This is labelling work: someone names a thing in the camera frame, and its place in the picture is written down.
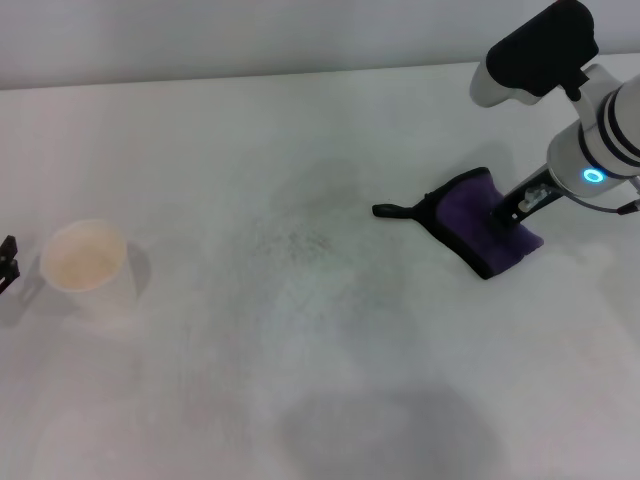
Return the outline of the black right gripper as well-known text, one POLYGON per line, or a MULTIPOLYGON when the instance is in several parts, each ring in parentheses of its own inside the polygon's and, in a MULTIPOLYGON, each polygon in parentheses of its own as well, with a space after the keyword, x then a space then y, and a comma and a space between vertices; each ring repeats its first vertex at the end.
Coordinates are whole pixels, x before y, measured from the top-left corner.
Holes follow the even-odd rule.
POLYGON ((511 190, 489 213, 489 226, 498 232, 511 228, 564 196, 548 167, 539 168, 511 190))

